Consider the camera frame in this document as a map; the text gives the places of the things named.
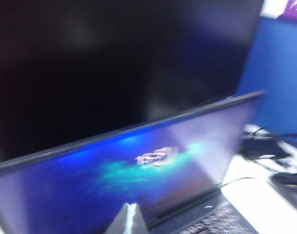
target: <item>laptop keyboard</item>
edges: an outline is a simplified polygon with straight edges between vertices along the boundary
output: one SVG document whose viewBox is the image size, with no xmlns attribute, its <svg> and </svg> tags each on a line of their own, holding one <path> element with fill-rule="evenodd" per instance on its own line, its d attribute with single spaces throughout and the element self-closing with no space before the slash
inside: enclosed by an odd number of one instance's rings
<svg viewBox="0 0 297 234">
<path fill-rule="evenodd" d="M 242 227 L 241 220 L 232 208 L 225 207 L 178 234 L 254 234 Z"/>
</svg>

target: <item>purple poster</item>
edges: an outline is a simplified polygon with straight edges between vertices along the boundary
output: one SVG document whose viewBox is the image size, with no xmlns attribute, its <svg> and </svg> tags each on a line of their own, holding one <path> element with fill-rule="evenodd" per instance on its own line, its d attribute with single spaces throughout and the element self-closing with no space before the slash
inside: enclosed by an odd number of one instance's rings
<svg viewBox="0 0 297 234">
<path fill-rule="evenodd" d="M 279 18 L 297 20 L 297 0 L 289 0 L 284 13 Z"/>
</svg>

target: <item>blue desktop wallpaper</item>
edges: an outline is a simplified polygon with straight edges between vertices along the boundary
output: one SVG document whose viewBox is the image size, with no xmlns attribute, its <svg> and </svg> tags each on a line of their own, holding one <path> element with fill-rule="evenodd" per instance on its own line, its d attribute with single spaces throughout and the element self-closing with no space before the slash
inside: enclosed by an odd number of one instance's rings
<svg viewBox="0 0 297 234">
<path fill-rule="evenodd" d="M 9 233 L 101 234 L 125 202 L 146 219 L 223 180 L 255 102 L 169 122 L 0 172 Z"/>
</svg>

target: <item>monitor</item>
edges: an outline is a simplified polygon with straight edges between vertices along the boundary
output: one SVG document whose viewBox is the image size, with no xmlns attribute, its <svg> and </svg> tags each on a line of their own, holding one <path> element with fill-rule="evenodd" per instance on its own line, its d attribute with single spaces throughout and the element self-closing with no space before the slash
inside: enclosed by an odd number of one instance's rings
<svg viewBox="0 0 297 234">
<path fill-rule="evenodd" d="M 102 234 L 125 202 L 145 220 L 219 185 L 255 98 L 0 163 L 0 223 L 16 234 Z"/>
<path fill-rule="evenodd" d="M 233 94 L 262 2 L 0 1 L 0 161 Z"/>
</svg>

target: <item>cable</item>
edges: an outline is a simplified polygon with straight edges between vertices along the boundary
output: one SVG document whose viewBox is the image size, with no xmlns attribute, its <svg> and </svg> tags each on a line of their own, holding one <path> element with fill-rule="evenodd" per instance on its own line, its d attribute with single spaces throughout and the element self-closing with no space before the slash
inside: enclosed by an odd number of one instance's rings
<svg viewBox="0 0 297 234">
<path fill-rule="evenodd" d="M 230 181 L 230 182 L 228 182 L 228 183 L 226 183 L 226 184 L 222 184 L 222 185 L 219 187 L 219 189 L 221 189 L 221 188 L 223 188 L 223 187 L 225 187 L 225 186 L 227 186 L 227 185 L 229 185 L 229 184 L 232 184 L 232 183 L 234 183 L 234 182 L 237 182 L 237 181 L 239 181 L 239 180 L 242 180 L 242 179 L 258 179 L 258 180 L 261 180 L 261 181 L 266 182 L 266 183 L 268 183 L 269 185 L 271 185 L 271 183 L 270 183 L 269 181 L 262 180 L 262 179 L 257 178 L 257 177 L 242 177 L 242 178 L 239 178 L 239 179 L 235 179 L 235 180 L 233 180 L 233 181 Z"/>
<path fill-rule="evenodd" d="M 256 130 L 254 133 L 252 133 L 252 135 L 256 135 L 257 134 L 257 132 L 259 132 L 259 131 L 261 131 L 261 130 L 263 130 L 263 129 L 265 129 L 266 127 L 262 127 L 262 128 L 259 128 L 258 130 Z"/>
</svg>

